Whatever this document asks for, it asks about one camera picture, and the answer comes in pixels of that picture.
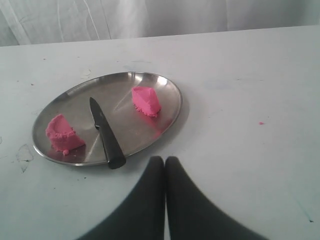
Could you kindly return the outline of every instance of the pink kinetic sand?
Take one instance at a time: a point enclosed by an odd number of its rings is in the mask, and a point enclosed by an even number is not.
[[[56,151],[63,152],[63,155],[68,155],[69,150],[86,144],[76,135],[76,132],[62,114],[55,116],[49,122],[45,134],[50,139],[53,148]]]
[[[161,105],[152,87],[136,86],[132,88],[132,101],[137,111],[150,117],[157,117]]]

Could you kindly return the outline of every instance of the white table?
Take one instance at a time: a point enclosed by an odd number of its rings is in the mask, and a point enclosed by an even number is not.
[[[79,237],[120,204],[151,155],[178,156],[206,196],[253,231],[319,239],[319,43],[320,27],[306,26],[0,47],[0,239]],[[86,78],[124,71],[180,87],[181,116],[160,141],[118,170],[34,151],[43,107]]]

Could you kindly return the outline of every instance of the metal tray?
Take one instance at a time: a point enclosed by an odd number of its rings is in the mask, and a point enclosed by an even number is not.
[[[136,111],[131,88],[155,89],[162,106],[158,117]],[[32,129],[35,150],[46,159],[72,166],[105,164],[106,156],[89,107],[89,97],[101,106],[124,155],[130,156],[154,143],[178,118],[182,95],[169,79],[147,72],[120,72],[83,82],[64,92],[39,114]],[[46,136],[48,123],[63,114],[86,143],[64,156],[51,147]]]

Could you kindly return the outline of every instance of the knife blade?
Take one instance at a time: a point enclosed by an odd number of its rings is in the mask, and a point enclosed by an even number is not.
[[[110,169],[118,169],[126,164],[126,157],[124,156],[116,136],[97,101],[90,97],[89,103],[94,120],[94,126],[100,133],[108,166]]]

